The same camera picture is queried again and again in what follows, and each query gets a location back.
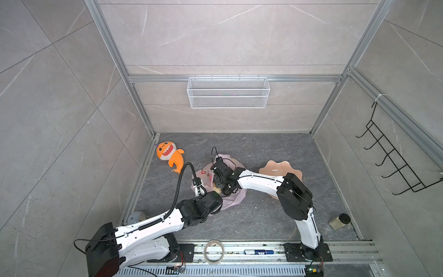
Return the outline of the pink scalloped plastic bowl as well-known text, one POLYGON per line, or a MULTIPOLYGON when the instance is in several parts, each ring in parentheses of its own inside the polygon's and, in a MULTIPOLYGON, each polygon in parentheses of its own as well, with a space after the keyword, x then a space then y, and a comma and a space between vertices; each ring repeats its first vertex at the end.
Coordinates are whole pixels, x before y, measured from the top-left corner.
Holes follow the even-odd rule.
POLYGON ((275 162, 269 160, 267 164, 258 170, 259 174, 269 175, 272 177, 282 177, 287 173, 296 175, 301 181, 303 174, 300 170, 294 169, 288 161, 275 162))

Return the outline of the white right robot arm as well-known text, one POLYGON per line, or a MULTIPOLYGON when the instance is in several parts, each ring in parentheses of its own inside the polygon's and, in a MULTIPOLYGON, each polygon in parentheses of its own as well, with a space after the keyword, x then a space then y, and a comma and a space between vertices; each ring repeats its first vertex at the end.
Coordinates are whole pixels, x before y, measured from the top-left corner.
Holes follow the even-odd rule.
POLYGON ((296 221, 302 249, 317 251, 323 243, 314 219, 313 194, 293 173, 270 176, 254 173, 243 167, 230 168, 223 158, 216 158, 211 167, 214 183, 229 196, 240 189, 256 190, 278 198, 283 211, 296 221))

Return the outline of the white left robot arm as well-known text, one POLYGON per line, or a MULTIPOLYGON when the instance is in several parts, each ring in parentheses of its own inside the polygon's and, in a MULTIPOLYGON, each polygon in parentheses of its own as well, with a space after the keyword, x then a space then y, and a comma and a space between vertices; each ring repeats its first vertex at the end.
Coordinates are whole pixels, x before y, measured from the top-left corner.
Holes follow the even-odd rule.
POLYGON ((99 227, 85 247, 88 275, 112 277, 122 268, 165 258, 174 259, 180 250, 173 233, 196 226, 221 210, 223 199, 208 192, 182 200, 171 212, 126 226, 106 223, 99 227))

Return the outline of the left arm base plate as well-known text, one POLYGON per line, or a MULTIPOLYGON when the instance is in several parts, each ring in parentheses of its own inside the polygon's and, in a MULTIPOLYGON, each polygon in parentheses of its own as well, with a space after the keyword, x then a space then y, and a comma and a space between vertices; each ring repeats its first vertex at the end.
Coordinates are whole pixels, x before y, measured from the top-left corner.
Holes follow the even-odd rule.
POLYGON ((169 253, 160 260, 148 260, 148 263, 182 263, 184 259, 185 263, 191 263, 195 255, 195 244, 178 244, 169 247, 169 253))

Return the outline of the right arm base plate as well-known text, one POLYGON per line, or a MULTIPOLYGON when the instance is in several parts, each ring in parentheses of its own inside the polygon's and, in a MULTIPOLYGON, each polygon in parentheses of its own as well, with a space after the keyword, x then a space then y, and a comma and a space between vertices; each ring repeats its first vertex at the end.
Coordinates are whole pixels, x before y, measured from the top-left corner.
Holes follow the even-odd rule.
POLYGON ((308 262, 312 260, 315 262, 333 261, 329 246, 322 241, 316 249, 308 248, 302 243, 285 243, 283 244, 283 248, 288 262, 308 262))

